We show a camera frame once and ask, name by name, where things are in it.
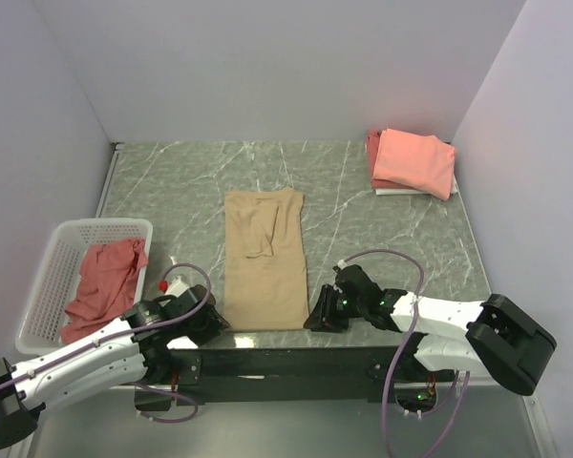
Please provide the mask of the beige t shirt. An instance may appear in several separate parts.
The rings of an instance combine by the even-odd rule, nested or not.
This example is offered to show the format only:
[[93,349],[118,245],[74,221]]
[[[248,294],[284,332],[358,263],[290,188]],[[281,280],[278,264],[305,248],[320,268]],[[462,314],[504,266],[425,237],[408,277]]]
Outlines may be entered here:
[[233,331],[295,330],[307,319],[303,203],[290,187],[225,194],[223,315]]

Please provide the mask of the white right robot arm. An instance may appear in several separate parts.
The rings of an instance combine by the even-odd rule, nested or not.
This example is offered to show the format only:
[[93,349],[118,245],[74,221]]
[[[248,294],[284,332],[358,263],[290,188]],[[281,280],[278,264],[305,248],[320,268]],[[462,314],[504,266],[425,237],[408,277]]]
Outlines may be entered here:
[[350,320],[362,319],[383,331],[411,331],[399,360],[410,380],[441,370],[470,372],[530,396],[557,348],[545,328],[503,295],[473,302],[418,297],[381,288],[359,265],[335,272],[334,283],[322,287],[305,329],[342,333]]

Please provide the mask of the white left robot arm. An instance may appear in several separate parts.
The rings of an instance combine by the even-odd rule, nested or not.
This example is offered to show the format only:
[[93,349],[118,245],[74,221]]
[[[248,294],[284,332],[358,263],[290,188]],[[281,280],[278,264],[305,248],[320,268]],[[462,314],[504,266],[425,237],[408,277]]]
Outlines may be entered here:
[[208,290],[135,303],[96,332],[52,353],[10,364],[0,359],[0,450],[23,441],[42,413],[122,384],[158,384],[177,365],[169,344],[194,346],[219,337],[229,323]]

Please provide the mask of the black base beam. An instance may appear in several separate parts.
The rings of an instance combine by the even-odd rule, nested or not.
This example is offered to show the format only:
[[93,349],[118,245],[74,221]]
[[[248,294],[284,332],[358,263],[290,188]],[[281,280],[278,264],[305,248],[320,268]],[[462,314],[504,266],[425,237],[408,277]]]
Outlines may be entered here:
[[394,346],[173,350],[146,385],[175,385],[201,405],[381,400]]

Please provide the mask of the red shirt in basket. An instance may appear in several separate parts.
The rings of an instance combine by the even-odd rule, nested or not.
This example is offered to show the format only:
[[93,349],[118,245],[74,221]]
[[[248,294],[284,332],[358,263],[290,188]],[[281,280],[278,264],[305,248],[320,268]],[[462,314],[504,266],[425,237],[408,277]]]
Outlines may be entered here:
[[133,306],[140,271],[148,264],[144,248],[142,238],[88,248],[74,299],[65,308],[69,322],[60,331],[64,344],[96,332]]

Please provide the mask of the folded salmon pink shirt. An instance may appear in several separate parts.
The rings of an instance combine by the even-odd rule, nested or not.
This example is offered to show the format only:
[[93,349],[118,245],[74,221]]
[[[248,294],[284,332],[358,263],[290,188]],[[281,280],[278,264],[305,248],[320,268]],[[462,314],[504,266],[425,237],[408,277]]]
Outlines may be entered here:
[[455,178],[456,147],[435,135],[411,134],[398,140],[384,133],[373,177],[407,185],[447,200]]

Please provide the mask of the white plastic laundry basket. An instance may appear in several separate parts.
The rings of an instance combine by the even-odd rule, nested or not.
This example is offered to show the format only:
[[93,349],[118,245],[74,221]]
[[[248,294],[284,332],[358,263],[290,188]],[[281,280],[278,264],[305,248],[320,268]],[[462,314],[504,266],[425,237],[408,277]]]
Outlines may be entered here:
[[24,355],[44,355],[62,346],[60,331],[69,322],[65,309],[75,297],[80,265],[90,246],[140,238],[149,254],[152,237],[153,225],[146,219],[76,219],[58,225],[33,283],[16,349]]

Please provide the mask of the aluminium front rail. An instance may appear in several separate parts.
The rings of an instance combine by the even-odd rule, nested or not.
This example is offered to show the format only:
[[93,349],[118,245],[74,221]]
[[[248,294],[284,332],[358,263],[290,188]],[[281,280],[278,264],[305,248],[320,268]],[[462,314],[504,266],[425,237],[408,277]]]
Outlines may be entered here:
[[[53,353],[26,362],[23,373],[32,379],[58,380],[67,385],[110,364],[134,359],[138,372],[150,372],[151,359],[143,357],[136,345],[130,343],[80,343],[68,345]],[[397,349],[393,356],[395,366],[413,362],[428,372],[453,370],[487,374],[504,388],[520,395],[531,395],[539,381],[539,371],[526,365],[513,348],[504,342],[491,347],[426,336],[413,348]]]

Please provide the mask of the aluminium rail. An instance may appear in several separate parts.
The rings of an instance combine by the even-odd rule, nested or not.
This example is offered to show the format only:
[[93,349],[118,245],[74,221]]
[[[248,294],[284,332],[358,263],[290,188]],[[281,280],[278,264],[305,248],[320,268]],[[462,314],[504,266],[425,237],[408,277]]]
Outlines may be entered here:
[[103,209],[105,207],[107,195],[108,195],[109,189],[111,187],[111,183],[113,181],[113,176],[115,173],[117,161],[118,161],[118,158],[120,157],[123,146],[124,146],[124,144],[122,142],[115,142],[113,144],[113,153],[111,156],[109,167],[108,167],[108,170],[107,170],[104,182],[103,182],[103,186],[102,186],[99,200],[97,203],[97,207],[95,210],[95,218],[96,219],[101,217],[101,214],[102,214]]
[[[67,385],[110,364],[134,359],[138,372],[150,372],[151,359],[143,357],[136,345],[130,343],[80,343],[68,345],[53,353],[26,362],[23,373],[32,379],[58,380]],[[526,365],[513,348],[504,342],[491,347],[426,336],[413,348],[397,349],[393,356],[395,366],[413,362],[428,372],[453,370],[487,374],[504,388],[520,395],[531,395],[539,381],[539,371]]]

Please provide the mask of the aluminium left side rail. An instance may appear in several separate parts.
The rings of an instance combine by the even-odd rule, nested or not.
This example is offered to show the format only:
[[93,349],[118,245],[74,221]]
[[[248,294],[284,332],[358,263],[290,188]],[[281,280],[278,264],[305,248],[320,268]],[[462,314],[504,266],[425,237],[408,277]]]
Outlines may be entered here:
[[113,144],[113,153],[111,156],[109,167],[108,167],[108,170],[107,170],[104,182],[103,182],[103,186],[102,186],[99,200],[97,203],[97,207],[95,210],[95,218],[96,219],[101,217],[101,214],[102,214],[103,209],[105,207],[107,195],[108,195],[109,189],[111,187],[111,183],[113,181],[113,176],[115,173],[117,161],[118,161],[118,158],[120,157],[123,146],[124,146],[124,144],[122,142],[115,142]]

